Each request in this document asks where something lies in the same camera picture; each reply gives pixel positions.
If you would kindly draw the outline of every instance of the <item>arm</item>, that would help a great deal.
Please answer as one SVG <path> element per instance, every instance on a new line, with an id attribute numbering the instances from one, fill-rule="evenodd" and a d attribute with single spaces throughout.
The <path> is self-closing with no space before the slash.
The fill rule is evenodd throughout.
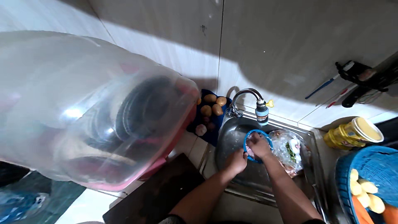
<path id="1" fill-rule="evenodd" d="M 187 194 L 170 214 L 178 215 L 187 224 L 205 224 L 227 185 L 246 168 L 247 157 L 243 149 L 232 153 L 223 170 Z"/>
<path id="2" fill-rule="evenodd" d="M 271 153 L 270 147 L 264 139 L 255 133 L 254 141 L 249 142 L 248 146 L 264 162 L 283 223 L 301 224 L 311 219 L 322 219 L 310 200 Z"/>

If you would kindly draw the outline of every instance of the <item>hand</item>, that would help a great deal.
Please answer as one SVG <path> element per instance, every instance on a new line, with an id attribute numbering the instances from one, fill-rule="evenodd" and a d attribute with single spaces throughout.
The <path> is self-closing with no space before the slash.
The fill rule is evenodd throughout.
<path id="1" fill-rule="evenodd" d="M 225 162 L 225 170 L 234 178 L 241 173 L 248 164 L 248 153 L 243 152 L 243 148 L 233 152 Z"/>
<path id="2" fill-rule="evenodd" d="M 257 132 L 253 133 L 250 141 L 246 142 L 247 146 L 254 152 L 254 154 L 261 159 L 272 155 L 271 147 L 269 146 L 267 140 L 260 137 Z"/>

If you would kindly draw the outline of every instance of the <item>blue basket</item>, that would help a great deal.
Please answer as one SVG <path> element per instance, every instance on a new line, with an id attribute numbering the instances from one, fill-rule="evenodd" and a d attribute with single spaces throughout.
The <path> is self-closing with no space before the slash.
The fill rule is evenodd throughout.
<path id="1" fill-rule="evenodd" d="M 273 151 L 273 146 L 272 146 L 271 138 L 270 138 L 265 132 L 263 132 L 263 131 L 261 131 L 261 130 L 259 130 L 259 129 L 253 129 L 253 130 L 249 131 L 249 132 L 246 134 L 245 140 L 243 141 L 243 150 L 244 150 L 245 152 L 247 152 L 247 150 L 246 150 L 246 139 L 248 138 L 248 136 L 249 136 L 252 132 L 257 132 L 257 133 L 262 134 L 263 136 L 265 136 L 265 138 L 268 140 L 268 144 L 269 144 L 269 146 L 270 146 L 270 148 L 271 148 L 271 151 Z M 251 156 L 248 156 L 248 160 L 250 160 L 250 161 L 252 161 L 252 162 L 256 162 L 256 163 L 263 163 L 262 160 L 256 160 L 255 158 L 253 158 L 253 157 L 251 157 Z"/>
<path id="2" fill-rule="evenodd" d="M 344 209 L 351 222 L 359 224 L 350 191 L 350 172 L 356 169 L 359 176 L 374 183 L 385 203 L 398 207 L 398 150 L 384 146 L 369 146 L 340 157 L 336 164 L 336 184 Z"/>

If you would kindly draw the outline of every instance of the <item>chrome faucet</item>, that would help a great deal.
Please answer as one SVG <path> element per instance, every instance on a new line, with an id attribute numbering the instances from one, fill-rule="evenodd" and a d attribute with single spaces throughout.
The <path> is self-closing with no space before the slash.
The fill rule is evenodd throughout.
<path id="1" fill-rule="evenodd" d="M 236 102 L 236 99 L 237 99 L 240 95 L 242 95 L 242 94 L 244 94 L 244 93 L 251 93 L 251 94 L 253 94 L 253 95 L 256 97 L 256 100 L 257 100 L 257 103 L 258 103 L 258 104 L 263 104 L 263 103 L 264 103 L 263 97 L 261 96 L 261 94 L 260 94 L 257 90 L 255 90 L 255 89 L 253 89 L 253 88 L 242 89 L 241 91 L 237 92 L 237 93 L 235 94 L 234 98 L 232 99 L 232 103 L 229 105 L 229 108 L 228 108 L 228 109 L 226 110 L 226 112 L 225 112 L 225 114 L 226 114 L 227 116 L 229 116 L 229 117 L 235 117 L 235 118 L 240 118 L 240 117 L 242 117 L 243 114 L 237 111 L 236 106 L 235 106 L 235 102 Z"/>

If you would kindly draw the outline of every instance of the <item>stainless steel sink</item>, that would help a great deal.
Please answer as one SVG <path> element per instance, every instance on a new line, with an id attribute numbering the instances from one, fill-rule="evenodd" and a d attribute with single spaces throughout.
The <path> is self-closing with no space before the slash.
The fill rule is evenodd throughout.
<path id="1" fill-rule="evenodd" d="M 274 120 L 269 120 L 268 125 L 261 126 L 257 123 L 255 114 L 243 110 L 239 112 L 243 114 L 241 118 L 224 117 L 219 131 L 217 147 L 215 150 L 210 148 L 204 156 L 201 165 L 202 175 L 209 178 L 223 168 L 226 158 L 233 151 L 242 148 L 244 137 L 250 130 L 260 129 L 266 133 L 281 129 L 290 130 L 301 136 L 306 143 L 306 147 L 311 151 L 309 158 L 306 157 L 305 153 L 301 155 L 303 160 L 309 161 L 309 165 L 304 167 L 304 173 L 307 176 L 304 174 L 298 175 L 293 178 L 293 181 L 313 202 L 324 220 L 328 221 L 324 174 L 314 133 Z M 248 161 L 246 169 L 232 180 L 226 192 L 259 203 L 277 206 L 268 173 L 263 164 Z"/>

